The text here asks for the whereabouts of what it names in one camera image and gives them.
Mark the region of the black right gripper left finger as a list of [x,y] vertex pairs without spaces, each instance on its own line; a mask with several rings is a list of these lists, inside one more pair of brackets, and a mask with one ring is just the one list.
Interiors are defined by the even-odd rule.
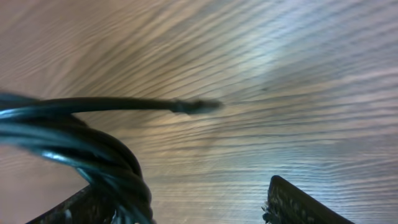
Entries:
[[88,185],[27,224],[120,224],[120,214],[109,195]]

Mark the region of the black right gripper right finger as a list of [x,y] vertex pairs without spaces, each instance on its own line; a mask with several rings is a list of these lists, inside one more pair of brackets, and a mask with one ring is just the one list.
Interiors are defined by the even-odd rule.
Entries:
[[262,210],[270,224],[353,224],[279,175],[271,178]]

